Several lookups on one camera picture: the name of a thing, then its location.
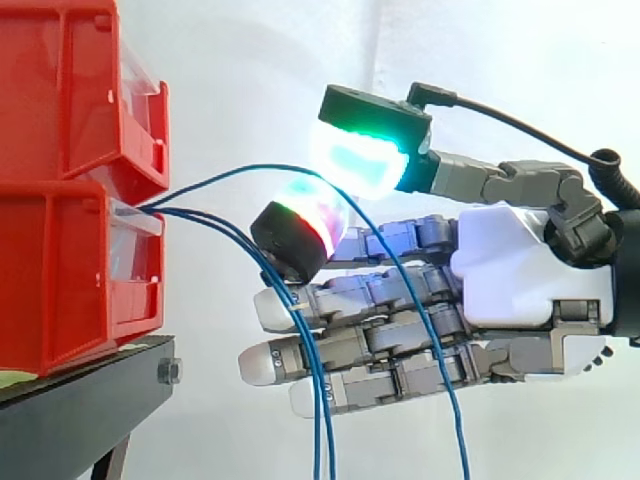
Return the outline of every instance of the robotic hand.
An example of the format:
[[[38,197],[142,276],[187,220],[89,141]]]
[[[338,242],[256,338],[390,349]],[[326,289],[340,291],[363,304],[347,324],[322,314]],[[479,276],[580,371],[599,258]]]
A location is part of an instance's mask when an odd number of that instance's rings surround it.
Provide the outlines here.
[[[578,374],[611,355],[608,335],[636,345],[640,211],[604,214],[581,175],[564,164],[495,166],[433,150],[421,158],[436,167],[420,191],[488,205],[457,220],[431,215],[380,227],[396,255],[411,262],[406,268],[454,387]],[[282,252],[266,250],[281,260]],[[324,267],[388,260],[370,231],[351,228]],[[332,413],[444,391],[431,339],[395,268],[298,284],[292,292],[315,332]],[[309,362],[289,312],[271,289],[256,295],[255,305],[262,328],[285,336],[240,355],[243,379],[295,382],[292,407],[312,417]]]

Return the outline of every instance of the white wall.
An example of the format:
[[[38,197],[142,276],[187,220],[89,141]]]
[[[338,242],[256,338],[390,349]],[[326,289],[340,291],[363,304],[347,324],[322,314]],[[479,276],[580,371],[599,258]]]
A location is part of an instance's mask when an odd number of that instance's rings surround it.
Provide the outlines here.
[[[174,188],[239,164],[304,163],[324,85],[370,88],[374,78],[375,90],[393,97],[421,79],[508,109],[586,151],[615,146],[640,181],[633,2],[559,3],[121,0],[134,46],[171,87]],[[474,114],[434,113],[436,148],[561,159]],[[180,203],[246,227],[281,182],[250,175]],[[458,208],[426,197],[406,207],[396,196],[376,205],[377,218]],[[125,478],[309,478],[311,423],[290,413],[286,388],[254,389],[238,376],[238,353],[265,338],[251,302],[256,268],[224,239],[178,221],[167,251],[165,331],[177,335],[185,377],[135,432]],[[606,368],[566,384],[461,392],[473,478],[637,478],[637,364],[639,353],[621,349]],[[461,478],[445,397],[335,425],[341,478]]]

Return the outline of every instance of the metal bolt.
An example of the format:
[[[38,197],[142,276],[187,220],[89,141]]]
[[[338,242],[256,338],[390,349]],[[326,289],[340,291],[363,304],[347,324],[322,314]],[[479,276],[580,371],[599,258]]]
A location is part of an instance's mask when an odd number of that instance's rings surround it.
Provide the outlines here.
[[[164,358],[158,364],[158,382],[177,385],[182,380],[182,359]]]

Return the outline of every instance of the glowing sensor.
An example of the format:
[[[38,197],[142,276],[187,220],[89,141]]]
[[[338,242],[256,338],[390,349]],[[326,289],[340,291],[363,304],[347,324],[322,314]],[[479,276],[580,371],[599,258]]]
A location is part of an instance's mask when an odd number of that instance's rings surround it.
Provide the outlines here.
[[[392,192],[409,164],[409,156],[391,140],[347,132],[324,122],[316,125],[311,157],[328,181],[369,200]]]
[[[320,178],[301,176],[274,202],[307,222],[322,240],[327,258],[333,255],[349,226],[349,205],[330,185]]]

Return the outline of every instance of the red storage bin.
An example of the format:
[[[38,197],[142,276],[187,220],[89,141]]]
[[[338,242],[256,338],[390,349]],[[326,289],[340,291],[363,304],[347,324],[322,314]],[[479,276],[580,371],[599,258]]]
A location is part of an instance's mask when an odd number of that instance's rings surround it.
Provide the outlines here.
[[[114,0],[0,0],[0,65],[0,181],[93,179],[130,205],[167,190],[167,86]]]
[[[163,228],[95,182],[0,183],[0,370],[47,375],[162,326]]]

